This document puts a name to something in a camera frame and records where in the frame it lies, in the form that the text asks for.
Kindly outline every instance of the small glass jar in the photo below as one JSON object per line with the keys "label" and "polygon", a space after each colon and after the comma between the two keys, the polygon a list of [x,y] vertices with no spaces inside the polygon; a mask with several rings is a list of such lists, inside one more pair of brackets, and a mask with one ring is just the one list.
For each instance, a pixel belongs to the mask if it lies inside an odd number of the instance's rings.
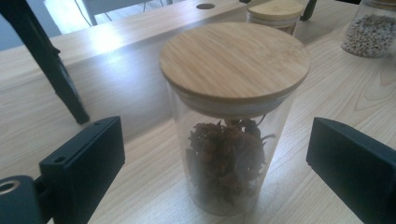
{"label": "small glass jar", "polygon": [[367,58],[396,53],[396,0],[361,0],[341,48]]}
{"label": "small glass jar", "polygon": [[180,150],[195,203],[219,216],[251,210],[310,59],[277,29],[214,23],[169,40],[169,84]]}
{"label": "small glass jar", "polygon": [[294,35],[304,5],[294,0],[256,0],[247,4],[247,22],[267,25]]}

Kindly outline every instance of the wooden table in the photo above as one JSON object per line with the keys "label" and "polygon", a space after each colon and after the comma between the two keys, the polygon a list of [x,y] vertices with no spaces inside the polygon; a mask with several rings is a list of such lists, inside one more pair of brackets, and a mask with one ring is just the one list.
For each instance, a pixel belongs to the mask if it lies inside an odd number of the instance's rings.
{"label": "wooden table", "polygon": [[[357,6],[318,1],[296,37],[312,66],[298,89],[256,210],[215,217],[190,199],[159,52],[170,37],[209,22],[244,21],[236,0],[188,0],[52,38],[92,121],[121,116],[126,163],[91,223],[361,223],[306,164],[314,117],[335,119],[396,148],[396,60],[340,48]],[[0,52],[0,178],[39,176],[38,163],[76,124],[24,47]]]}

